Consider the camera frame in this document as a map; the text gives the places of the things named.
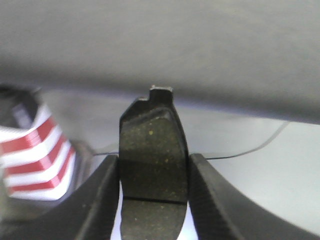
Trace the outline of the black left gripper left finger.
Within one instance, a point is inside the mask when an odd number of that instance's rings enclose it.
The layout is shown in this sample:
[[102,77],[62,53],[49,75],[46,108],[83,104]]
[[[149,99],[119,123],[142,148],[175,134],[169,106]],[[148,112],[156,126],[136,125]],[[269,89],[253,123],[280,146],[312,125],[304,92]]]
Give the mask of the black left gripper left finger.
[[66,200],[2,240],[109,240],[119,201],[118,156],[108,155]]

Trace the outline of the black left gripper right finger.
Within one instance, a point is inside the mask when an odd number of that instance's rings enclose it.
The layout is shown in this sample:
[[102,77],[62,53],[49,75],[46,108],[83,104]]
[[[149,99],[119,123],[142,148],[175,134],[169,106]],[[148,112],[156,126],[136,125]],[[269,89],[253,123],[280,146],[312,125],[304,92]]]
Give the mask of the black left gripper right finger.
[[201,154],[189,157],[189,205],[200,240],[318,240],[250,200]]

